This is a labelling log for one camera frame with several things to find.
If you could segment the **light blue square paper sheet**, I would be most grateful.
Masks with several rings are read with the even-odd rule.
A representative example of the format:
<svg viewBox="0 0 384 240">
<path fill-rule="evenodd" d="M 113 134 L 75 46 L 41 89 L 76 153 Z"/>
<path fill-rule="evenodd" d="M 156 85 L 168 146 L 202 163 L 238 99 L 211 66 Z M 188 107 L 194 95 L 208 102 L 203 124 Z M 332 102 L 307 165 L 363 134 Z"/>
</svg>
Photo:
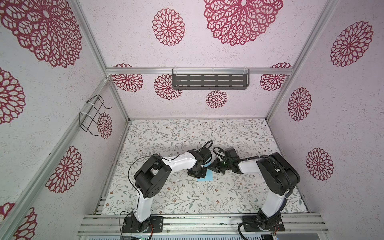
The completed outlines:
<svg viewBox="0 0 384 240">
<path fill-rule="evenodd" d="M 211 170 L 207 170 L 204 178 L 197 179 L 198 182 L 212 182 L 213 180 L 213 171 Z"/>
</svg>

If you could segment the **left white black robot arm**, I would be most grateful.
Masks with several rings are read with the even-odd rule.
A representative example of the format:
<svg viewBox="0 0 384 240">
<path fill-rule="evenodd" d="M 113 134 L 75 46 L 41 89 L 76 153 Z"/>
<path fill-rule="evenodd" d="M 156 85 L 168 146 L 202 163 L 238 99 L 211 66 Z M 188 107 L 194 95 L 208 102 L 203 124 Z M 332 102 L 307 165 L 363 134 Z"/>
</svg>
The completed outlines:
<svg viewBox="0 0 384 240">
<path fill-rule="evenodd" d="M 151 155 L 135 173 L 135 187 L 139 191 L 139 200 L 134 216 L 139 223 L 147 221 L 151 216 L 153 197 L 163 188 L 170 175 L 179 171 L 187 171 L 188 176 L 203 179 L 212 159 L 208 148 L 192 149 L 176 157 L 165 158 L 158 154 Z"/>
</svg>

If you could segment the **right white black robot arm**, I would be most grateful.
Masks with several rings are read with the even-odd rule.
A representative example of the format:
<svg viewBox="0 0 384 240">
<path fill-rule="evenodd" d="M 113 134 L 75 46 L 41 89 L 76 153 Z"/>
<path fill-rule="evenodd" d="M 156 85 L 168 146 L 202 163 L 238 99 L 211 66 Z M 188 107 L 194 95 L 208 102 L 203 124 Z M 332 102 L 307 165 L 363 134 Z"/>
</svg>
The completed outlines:
<svg viewBox="0 0 384 240">
<path fill-rule="evenodd" d="M 219 155 L 208 169 L 225 174 L 232 171 L 236 174 L 261 174 L 269 192 L 265 203 L 260 208 L 260 222 L 277 219 L 284 210 L 289 196 L 300 182 L 298 172 L 287 162 L 280 153 L 249 158 L 238 158 Z"/>
</svg>

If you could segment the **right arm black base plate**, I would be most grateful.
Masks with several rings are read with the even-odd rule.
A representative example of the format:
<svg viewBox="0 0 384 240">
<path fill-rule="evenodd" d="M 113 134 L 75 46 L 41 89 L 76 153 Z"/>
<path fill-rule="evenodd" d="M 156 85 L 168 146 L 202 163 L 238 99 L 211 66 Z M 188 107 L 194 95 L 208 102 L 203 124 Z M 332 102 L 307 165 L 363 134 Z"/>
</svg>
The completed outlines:
<svg viewBox="0 0 384 240">
<path fill-rule="evenodd" d="M 281 215 L 265 220 L 260 215 L 243 216 L 245 232 L 283 232 L 285 226 Z"/>
</svg>

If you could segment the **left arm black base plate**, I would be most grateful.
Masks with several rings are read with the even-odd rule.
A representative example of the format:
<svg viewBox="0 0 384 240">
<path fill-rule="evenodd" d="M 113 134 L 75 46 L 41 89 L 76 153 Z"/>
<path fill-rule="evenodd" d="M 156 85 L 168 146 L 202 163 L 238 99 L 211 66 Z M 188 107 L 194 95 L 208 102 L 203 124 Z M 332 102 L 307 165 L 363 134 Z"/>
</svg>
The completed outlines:
<svg viewBox="0 0 384 240">
<path fill-rule="evenodd" d="M 122 233 L 161 233 L 163 231 L 164 217 L 149 217 L 140 223 L 134 215 L 125 217 Z"/>
</svg>

